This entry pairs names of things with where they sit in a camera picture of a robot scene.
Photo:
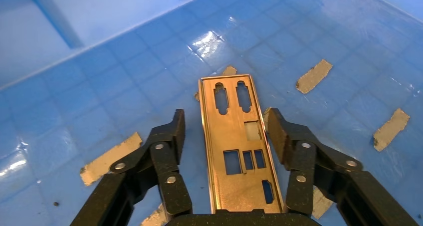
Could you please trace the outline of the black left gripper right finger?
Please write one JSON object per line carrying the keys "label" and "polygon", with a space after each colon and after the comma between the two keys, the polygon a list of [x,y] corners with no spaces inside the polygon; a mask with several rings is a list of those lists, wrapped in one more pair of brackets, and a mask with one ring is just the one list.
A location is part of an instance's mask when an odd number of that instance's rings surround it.
{"label": "black left gripper right finger", "polygon": [[333,201],[349,226],[414,226],[416,221],[353,157],[321,143],[304,125],[266,111],[266,131],[280,164],[290,172],[289,213],[311,216],[314,189]]}

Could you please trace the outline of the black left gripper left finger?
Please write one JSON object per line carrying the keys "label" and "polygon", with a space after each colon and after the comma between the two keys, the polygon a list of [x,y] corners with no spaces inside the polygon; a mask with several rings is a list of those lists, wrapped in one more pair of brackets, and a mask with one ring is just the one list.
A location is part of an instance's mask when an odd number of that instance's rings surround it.
{"label": "black left gripper left finger", "polygon": [[191,214],[192,201],[179,171],[185,140],[185,114],[176,109],[170,123],[157,126],[140,148],[117,160],[87,199],[73,226],[126,226],[135,204],[158,186],[166,219]]}

